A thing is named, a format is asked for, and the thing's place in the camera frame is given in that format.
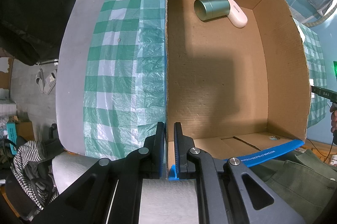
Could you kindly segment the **person's right hand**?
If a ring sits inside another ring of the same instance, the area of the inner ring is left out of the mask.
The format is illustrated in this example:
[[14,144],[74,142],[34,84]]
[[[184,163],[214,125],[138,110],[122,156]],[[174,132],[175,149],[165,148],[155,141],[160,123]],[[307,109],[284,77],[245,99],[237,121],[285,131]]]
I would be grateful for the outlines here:
[[337,130],[337,104],[333,103],[330,107],[331,113],[331,133]]

